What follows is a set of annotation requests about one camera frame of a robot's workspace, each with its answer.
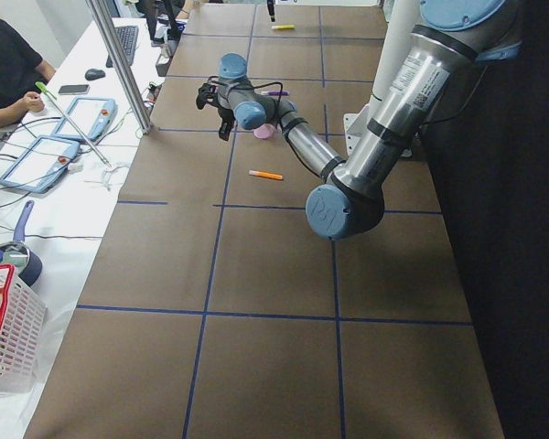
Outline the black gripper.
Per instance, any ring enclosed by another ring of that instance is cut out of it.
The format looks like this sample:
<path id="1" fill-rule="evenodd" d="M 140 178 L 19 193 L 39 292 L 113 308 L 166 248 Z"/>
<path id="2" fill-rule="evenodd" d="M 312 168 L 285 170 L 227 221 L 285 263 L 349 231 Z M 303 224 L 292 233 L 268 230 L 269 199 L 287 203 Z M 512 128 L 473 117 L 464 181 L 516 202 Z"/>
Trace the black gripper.
<path id="1" fill-rule="evenodd" d="M 219 106 L 218 114 L 222 120 L 220 129 L 219 129 L 219 138 L 221 140 L 228 140 L 230 137 L 232 123 L 235 122 L 235 117 L 232 109 Z"/>
<path id="2" fill-rule="evenodd" d="M 275 7 L 275 1 L 274 0 L 267 0 L 266 3 L 267 3 L 267 6 L 270 7 L 270 8 Z M 271 22 L 274 23 L 274 21 L 275 21 L 275 11 L 274 10 L 269 9 L 269 17 L 270 17 Z"/>

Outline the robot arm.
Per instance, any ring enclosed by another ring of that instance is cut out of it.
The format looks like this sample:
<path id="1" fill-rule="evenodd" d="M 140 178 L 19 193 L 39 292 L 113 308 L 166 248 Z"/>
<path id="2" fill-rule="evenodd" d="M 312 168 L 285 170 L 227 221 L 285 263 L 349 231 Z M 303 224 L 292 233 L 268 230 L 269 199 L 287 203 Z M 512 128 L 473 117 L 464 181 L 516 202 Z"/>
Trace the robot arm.
<path id="1" fill-rule="evenodd" d="M 300 162 L 321 179 L 307 197 L 311 229 L 342 240 L 382 219 L 382 184 L 452 74 L 518 54 L 523 12 L 521 1 L 396 2 L 370 100 L 345 124 L 347 156 L 316 134 L 292 102 L 260 94 L 238 54 L 221 58 L 218 74 L 199 89 L 197 105 L 217 108 L 222 139 L 236 125 L 279 127 Z"/>

